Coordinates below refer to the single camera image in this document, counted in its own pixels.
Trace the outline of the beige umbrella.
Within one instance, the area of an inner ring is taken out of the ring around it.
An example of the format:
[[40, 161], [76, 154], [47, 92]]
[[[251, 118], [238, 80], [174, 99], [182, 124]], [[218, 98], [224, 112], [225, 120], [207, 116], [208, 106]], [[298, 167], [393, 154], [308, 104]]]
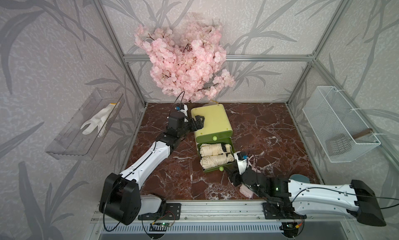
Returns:
[[226, 143], [202, 144], [199, 148], [201, 157], [233, 153], [232, 146]]
[[221, 155], [205, 156], [201, 158], [200, 164], [203, 167], [203, 169], [210, 169], [230, 163], [234, 160], [235, 159], [232, 154], [221, 154]]

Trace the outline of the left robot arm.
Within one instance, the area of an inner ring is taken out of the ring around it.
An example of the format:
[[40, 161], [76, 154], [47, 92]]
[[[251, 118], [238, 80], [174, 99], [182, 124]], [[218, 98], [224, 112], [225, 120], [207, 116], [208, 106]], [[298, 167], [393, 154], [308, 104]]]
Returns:
[[203, 129], [204, 122], [205, 117], [200, 115], [189, 118], [186, 110], [171, 112], [166, 131], [157, 136], [141, 158], [121, 173], [111, 173], [105, 179], [99, 204], [103, 216], [129, 225], [138, 216], [157, 213], [163, 200], [155, 195], [141, 195], [143, 184], [189, 133]]

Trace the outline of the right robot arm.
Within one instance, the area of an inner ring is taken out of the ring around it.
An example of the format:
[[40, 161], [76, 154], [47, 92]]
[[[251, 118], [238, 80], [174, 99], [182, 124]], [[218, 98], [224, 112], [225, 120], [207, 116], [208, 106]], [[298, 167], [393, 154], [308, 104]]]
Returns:
[[386, 226], [375, 192], [360, 180], [326, 186], [285, 178], [270, 178], [247, 168], [228, 169], [234, 186], [243, 185], [259, 198], [266, 219], [305, 219], [316, 214], [354, 218], [368, 226]]

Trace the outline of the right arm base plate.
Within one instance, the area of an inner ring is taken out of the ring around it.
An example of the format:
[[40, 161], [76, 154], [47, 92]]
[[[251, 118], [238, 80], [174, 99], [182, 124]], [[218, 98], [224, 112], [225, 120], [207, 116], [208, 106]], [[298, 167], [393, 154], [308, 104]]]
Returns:
[[274, 220], [301, 220], [307, 219], [306, 215], [297, 214], [292, 206], [283, 206], [281, 204], [274, 204], [264, 202], [262, 204], [265, 219]]

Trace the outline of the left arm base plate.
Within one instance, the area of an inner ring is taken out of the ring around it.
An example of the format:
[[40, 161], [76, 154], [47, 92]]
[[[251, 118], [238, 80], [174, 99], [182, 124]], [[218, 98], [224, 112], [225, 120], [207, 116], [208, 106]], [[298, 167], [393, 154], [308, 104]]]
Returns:
[[172, 220], [180, 219], [181, 203], [161, 203], [160, 208], [155, 213], [139, 215], [139, 220]]

